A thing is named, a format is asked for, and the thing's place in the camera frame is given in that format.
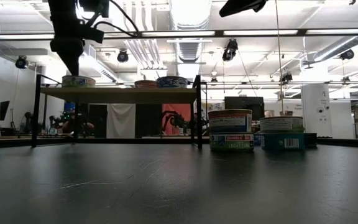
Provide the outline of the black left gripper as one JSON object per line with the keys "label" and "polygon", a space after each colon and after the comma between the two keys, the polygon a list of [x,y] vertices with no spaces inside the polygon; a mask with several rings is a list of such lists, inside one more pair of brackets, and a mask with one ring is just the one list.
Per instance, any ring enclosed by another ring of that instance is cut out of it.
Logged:
{"label": "black left gripper", "polygon": [[[53,52],[57,52],[68,71],[79,75],[79,57],[82,55],[84,40],[101,43],[104,32],[93,27],[100,16],[104,16],[103,0],[48,0],[50,20],[53,24],[54,38],[50,42]],[[79,19],[76,10],[80,6],[93,15],[87,20]]]}

